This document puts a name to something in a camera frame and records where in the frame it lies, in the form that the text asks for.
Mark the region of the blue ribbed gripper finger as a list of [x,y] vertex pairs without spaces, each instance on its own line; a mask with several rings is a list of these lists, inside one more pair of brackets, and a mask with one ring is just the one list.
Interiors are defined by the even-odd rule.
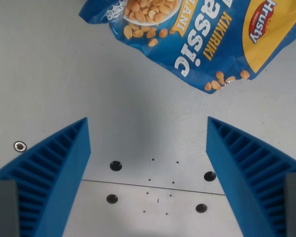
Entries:
[[245,237],[296,237],[296,160],[208,117],[206,153]]
[[63,235],[90,155],[88,119],[82,118],[0,169],[0,181],[16,183],[20,236]]

